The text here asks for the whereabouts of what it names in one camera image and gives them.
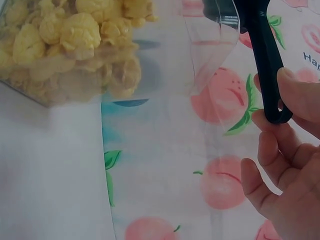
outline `black plastic handle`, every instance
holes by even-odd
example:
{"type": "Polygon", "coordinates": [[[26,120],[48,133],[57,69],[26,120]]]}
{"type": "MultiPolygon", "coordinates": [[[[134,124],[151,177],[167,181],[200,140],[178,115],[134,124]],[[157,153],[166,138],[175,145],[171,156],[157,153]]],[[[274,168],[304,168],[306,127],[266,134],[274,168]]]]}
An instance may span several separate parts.
{"type": "Polygon", "coordinates": [[[246,22],[258,70],[261,94],[266,119],[273,124],[283,124],[292,117],[292,112],[283,104],[279,110],[279,93],[277,72],[283,62],[265,13],[256,14],[246,22]]]}

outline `black scraper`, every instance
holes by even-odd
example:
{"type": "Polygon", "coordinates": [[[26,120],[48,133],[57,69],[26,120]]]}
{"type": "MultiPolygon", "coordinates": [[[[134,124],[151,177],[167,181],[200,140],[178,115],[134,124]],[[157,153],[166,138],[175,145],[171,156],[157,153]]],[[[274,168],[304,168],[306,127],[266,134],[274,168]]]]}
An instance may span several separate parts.
{"type": "Polygon", "coordinates": [[[283,62],[274,35],[269,26],[267,8],[270,0],[202,0],[204,15],[223,24],[225,18],[238,17],[240,33],[249,33],[259,75],[266,119],[272,124],[283,124],[292,112],[283,104],[277,83],[277,72],[283,62]]]}

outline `clear plastic container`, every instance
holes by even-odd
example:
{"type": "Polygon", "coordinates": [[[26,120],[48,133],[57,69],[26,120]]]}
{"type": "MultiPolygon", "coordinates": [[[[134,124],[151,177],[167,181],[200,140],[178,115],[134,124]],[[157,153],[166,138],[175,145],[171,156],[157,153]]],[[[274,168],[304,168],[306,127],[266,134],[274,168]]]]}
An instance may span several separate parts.
{"type": "Polygon", "coordinates": [[[45,106],[198,94],[239,37],[219,5],[209,19],[201,0],[7,0],[0,77],[45,106]]]}

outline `green leaf print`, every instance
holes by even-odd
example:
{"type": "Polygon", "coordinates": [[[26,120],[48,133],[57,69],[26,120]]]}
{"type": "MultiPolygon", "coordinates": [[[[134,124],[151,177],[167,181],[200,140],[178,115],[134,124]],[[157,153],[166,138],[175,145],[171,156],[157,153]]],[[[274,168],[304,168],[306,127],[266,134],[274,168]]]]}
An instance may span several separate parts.
{"type": "Polygon", "coordinates": [[[114,183],[112,181],[112,176],[110,175],[110,173],[107,170],[105,170],[105,175],[106,175],[106,186],[108,188],[109,203],[110,203],[110,206],[113,208],[113,207],[115,207],[115,204],[114,204],[114,183]]]}
{"type": "Polygon", "coordinates": [[[242,132],[246,126],[251,123],[252,113],[259,109],[255,107],[257,101],[257,89],[251,74],[249,74],[246,79],[245,90],[248,95],[248,107],[244,112],[243,117],[224,134],[225,136],[236,135],[242,132]]]}
{"type": "Polygon", "coordinates": [[[246,93],[248,94],[248,108],[247,110],[254,107],[256,104],[256,98],[257,98],[257,92],[256,92],[256,86],[254,84],[254,78],[251,74],[246,79],[246,85],[245,85],[246,93]]]}
{"type": "Polygon", "coordinates": [[[258,107],[252,107],[250,109],[248,109],[248,112],[250,112],[251,114],[253,114],[255,111],[258,111],[260,110],[261,108],[258,108],[258,107]]]}
{"type": "Polygon", "coordinates": [[[181,228],[181,225],[179,225],[173,232],[177,232],[181,228]]]}
{"type": "Polygon", "coordinates": [[[279,26],[282,22],[282,18],[278,15],[272,15],[268,16],[268,21],[271,26],[279,26]]]}
{"type": "Polygon", "coordinates": [[[104,153],[104,166],[106,170],[114,167],[117,160],[119,159],[120,154],[120,150],[107,151],[104,153]]]}
{"type": "Polygon", "coordinates": [[[284,36],[281,32],[281,30],[276,26],[271,26],[271,28],[274,30],[275,38],[278,40],[281,47],[286,50],[285,42],[284,42],[284,36]]]}
{"type": "Polygon", "coordinates": [[[194,171],[193,174],[200,174],[203,175],[204,173],[202,171],[194,171]]]}
{"type": "Polygon", "coordinates": [[[231,127],[224,135],[231,136],[242,132],[246,126],[251,122],[251,115],[248,111],[245,111],[243,117],[233,127],[231,127]]]}

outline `hand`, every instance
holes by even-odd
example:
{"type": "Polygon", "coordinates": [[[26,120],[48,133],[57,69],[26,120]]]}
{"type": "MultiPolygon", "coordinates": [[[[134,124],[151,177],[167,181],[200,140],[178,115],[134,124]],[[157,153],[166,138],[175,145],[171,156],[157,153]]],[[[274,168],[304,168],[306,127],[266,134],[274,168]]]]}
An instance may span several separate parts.
{"type": "MultiPolygon", "coordinates": [[[[293,120],[320,139],[320,83],[298,82],[281,68],[277,74],[283,102],[293,120]]],[[[256,75],[254,82],[260,89],[256,75]]],[[[263,110],[252,115],[261,129],[258,161],[281,191],[276,195],[263,182],[251,159],[241,162],[243,191],[256,210],[272,221],[283,240],[320,239],[320,148],[301,143],[288,123],[273,125],[263,110]]]]}

